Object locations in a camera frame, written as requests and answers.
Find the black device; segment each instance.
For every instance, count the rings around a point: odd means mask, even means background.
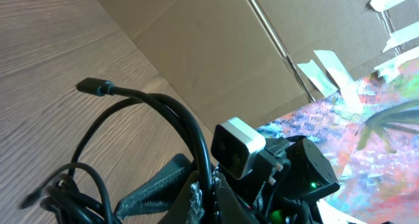
[[[202,131],[188,110],[163,94],[120,88],[87,78],[77,90],[96,96],[126,96],[106,109],[78,144],[69,164],[51,173],[20,208],[35,204],[58,223],[121,223],[132,215],[168,213],[160,223],[323,223],[316,202],[339,189],[330,162],[305,136],[265,139],[238,118],[215,129],[210,162]],[[176,155],[153,178],[119,201],[114,212],[104,182],[89,165],[78,162],[82,150],[113,113],[147,103],[176,129],[194,160]],[[101,202],[84,195],[73,180],[85,170],[98,186]]]

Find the black cable connector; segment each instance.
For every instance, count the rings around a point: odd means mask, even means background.
[[[23,201],[19,204],[19,208],[25,209],[29,208],[30,206],[34,205],[40,198],[42,197],[42,189],[37,188],[36,190],[32,191],[32,193],[25,196]]]
[[[92,94],[95,96],[104,96],[106,94],[112,95],[111,89],[114,86],[115,85],[111,81],[88,77],[85,80],[77,83],[76,89],[79,92]]]

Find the abstract painting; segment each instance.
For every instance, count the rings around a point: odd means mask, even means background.
[[[257,129],[314,141],[341,185],[325,200],[366,223],[419,223],[419,59],[399,71],[390,83],[374,74],[356,81],[362,114],[335,92]]]

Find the cardboard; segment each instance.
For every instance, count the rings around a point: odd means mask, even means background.
[[[398,31],[419,21],[419,0],[406,0],[386,11],[393,31]],[[399,46],[406,52],[419,46],[419,38]]]
[[[204,124],[260,126],[310,101],[248,0],[98,0]],[[392,59],[370,0],[256,0],[295,65],[331,50],[355,80]],[[317,99],[323,95],[297,68]]]

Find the wood grain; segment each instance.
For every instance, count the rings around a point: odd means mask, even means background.
[[[18,201],[69,162],[90,123],[122,99],[81,94],[75,83],[99,77],[181,99],[95,0],[0,0],[0,20],[0,223],[55,223],[38,205],[17,210]],[[160,115],[135,105],[98,130],[81,161],[99,172],[115,207],[176,153],[191,158]],[[84,193],[98,198],[89,177],[76,172],[76,178]]]

